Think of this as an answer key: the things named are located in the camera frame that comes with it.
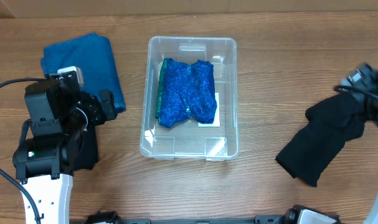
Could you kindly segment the black garment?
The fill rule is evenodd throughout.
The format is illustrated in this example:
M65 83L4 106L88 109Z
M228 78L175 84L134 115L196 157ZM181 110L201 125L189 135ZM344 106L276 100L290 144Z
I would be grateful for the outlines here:
M278 153L276 161L293 178L312 187L347 141L363 135L364 107L349 93L327 98L305 112L308 124Z

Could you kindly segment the blue green sequin garment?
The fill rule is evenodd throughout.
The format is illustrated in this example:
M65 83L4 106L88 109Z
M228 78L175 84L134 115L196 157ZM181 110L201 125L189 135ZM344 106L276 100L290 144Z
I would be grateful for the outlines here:
M210 124L216 108L213 64L203 60L191 65L171 58L163 60L155 114L159 125L171 128L190 118Z

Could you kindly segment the clear plastic storage bin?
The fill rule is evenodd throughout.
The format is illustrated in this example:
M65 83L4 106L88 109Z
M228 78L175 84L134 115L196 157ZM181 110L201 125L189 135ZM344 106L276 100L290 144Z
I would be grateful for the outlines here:
M152 37L140 153L231 160L239 154L237 44L228 37Z

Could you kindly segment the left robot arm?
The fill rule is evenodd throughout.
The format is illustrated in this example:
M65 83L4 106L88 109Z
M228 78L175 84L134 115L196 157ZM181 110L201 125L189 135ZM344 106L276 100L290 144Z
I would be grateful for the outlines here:
M26 87L26 126L33 137L22 134L12 163L27 223L69 223L74 172L99 161L95 128L116 118L113 93L91 95L82 87L76 71L47 74Z

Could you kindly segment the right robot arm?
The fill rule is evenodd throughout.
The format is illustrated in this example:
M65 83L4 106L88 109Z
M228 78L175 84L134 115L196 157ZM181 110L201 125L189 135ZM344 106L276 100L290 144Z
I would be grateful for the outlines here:
M333 87L338 93L350 93L364 107L366 120L378 127L378 70L368 63L359 65L355 71ZM374 204L364 220L366 224L378 224L378 193Z

